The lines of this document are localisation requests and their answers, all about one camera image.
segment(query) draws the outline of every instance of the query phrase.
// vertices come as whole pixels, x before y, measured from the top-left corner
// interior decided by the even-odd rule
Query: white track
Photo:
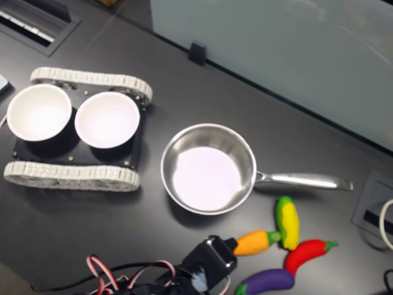
[[[143,106],[151,103],[153,95],[146,82],[118,74],[43,67],[35,69],[30,80],[33,84],[51,83],[74,89],[77,84],[108,86],[111,90],[135,96]],[[6,165],[4,179],[22,186],[46,189],[129,192],[139,187],[139,175],[135,171],[104,165],[67,166],[15,161]]]

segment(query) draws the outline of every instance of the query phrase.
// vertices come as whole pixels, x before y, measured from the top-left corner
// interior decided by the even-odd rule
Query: black desk surface
[[[0,71],[15,87],[1,97],[0,116],[16,92],[29,85],[38,66],[146,80],[154,100],[139,165],[141,189],[126,194],[50,191],[0,178],[1,262],[39,287],[89,275],[85,257],[92,253],[109,266],[156,259],[176,264],[209,234],[227,238],[273,230],[274,203],[288,194],[300,215],[301,240],[340,241],[329,255],[299,270],[296,287],[288,294],[384,294],[382,274],[392,267],[393,253],[372,248],[366,240],[377,246],[382,241],[363,234],[351,218],[372,169],[393,177],[392,158],[210,66],[189,62],[183,52],[88,1],[70,1],[70,7],[83,21],[50,58],[0,33]],[[209,218],[185,212],[165,192],[160,158],[172,136],[202,122],[226,125],[243,135],[261,171],[332,174],[352,179],[355,189],[264,188],[254,190],[229,214]],[[12,160],[14,144],[8,127],[2,128],[0,167]],[[231,291],[254,272],[282,267],[286,254],[274,245],[258,256],[240,258]],[[95,286],[88,283],[77,290]]]

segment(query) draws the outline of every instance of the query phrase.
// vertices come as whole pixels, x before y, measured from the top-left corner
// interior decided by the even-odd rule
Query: red pepper
[[[305,262],[325,255],[332,247],[338,246],[338,242],[324,242],[321,240],[309,240],[300,243],[296,249],[291,251],[285,261],[285,268],[293,276],[297,269]]]

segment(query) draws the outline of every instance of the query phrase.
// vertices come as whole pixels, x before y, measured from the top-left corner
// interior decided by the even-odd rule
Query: white bowl
[[[7,122],[12,133],[27,141],[59,134],[72,114],[67,93],[54,85],[38,84],[19,92],[10,102]]]
[[[119,92],[101,92],[80,106],[75,128],[89,146],[110,149],[135,134],[140,118],[138,106],[130,97]]]

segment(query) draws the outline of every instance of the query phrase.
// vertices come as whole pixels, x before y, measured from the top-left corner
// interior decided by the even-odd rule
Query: metal pot
[[[233,130],[216,124],[194,125],[179,132],[164,151],[161,177],[176,203],[204,215],[235,209],[247,199],[255,183],[353,190],[352,182],[334,176],[259,172],[246,141]]]

